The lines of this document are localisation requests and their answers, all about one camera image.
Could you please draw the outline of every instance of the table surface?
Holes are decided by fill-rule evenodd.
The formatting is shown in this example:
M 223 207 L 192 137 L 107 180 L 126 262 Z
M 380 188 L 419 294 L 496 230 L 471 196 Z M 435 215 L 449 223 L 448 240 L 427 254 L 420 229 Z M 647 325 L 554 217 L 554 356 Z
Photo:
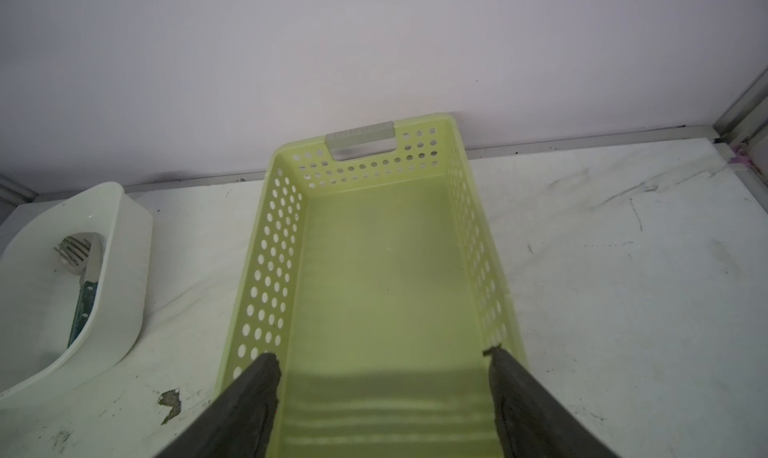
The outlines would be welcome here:
M 471 165 L 530 369 L 563 405 L 627 458 L 768 455 L 768 215 L 707 140 Z M 130 195 L 155 217 L 136 345 L 0 412 L 0 456 L 152 456 L 205 409 L 261 186 Z M 18 207 L 0 249 L 54 204 Z

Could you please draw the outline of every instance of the basket bottom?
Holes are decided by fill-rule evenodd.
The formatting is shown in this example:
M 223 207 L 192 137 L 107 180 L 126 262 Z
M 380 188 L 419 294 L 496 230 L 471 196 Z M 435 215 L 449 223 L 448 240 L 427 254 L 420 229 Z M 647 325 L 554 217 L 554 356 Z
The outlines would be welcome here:
M 313 198 L 281 456 L 500 456 L 447 180 Z

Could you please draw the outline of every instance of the green plastic basket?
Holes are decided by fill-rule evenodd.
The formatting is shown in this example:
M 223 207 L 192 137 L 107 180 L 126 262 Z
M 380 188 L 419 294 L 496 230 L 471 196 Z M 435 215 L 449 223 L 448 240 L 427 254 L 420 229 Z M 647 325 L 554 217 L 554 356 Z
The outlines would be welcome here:
M 494 344 L 525 363 L 453 117 L 275 152 L 216 387 L 277 355 L 269 456 L 500 456 Z

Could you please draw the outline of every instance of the basket handle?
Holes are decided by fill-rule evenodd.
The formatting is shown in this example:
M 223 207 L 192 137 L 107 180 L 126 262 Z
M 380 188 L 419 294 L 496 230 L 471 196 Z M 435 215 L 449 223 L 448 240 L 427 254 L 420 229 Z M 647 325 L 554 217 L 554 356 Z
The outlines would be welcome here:
M 326 146 L 337 162 L 391 152 L 397 148 L 395 123 L 390 121 L 329 133 Z

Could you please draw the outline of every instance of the knife handle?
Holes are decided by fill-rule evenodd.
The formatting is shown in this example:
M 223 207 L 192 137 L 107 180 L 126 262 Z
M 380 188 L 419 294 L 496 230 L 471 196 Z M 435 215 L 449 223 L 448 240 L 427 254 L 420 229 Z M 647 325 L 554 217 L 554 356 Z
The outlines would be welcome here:
M 85 323 L 88 321 L 88 317 L 91 316 L 91 311 L 94 309 L 94 301 L 96 299 L 96 287 L 98 283 L 93 281 L 85 281 L 80 288 L 80 296 L 78 297 L 78 306 L 74 309 L 74 319 L 72 320 L 72 329 L 69 331 L 69 343 L 67 346 L 72 345 L 75 338 L 80 335 Z

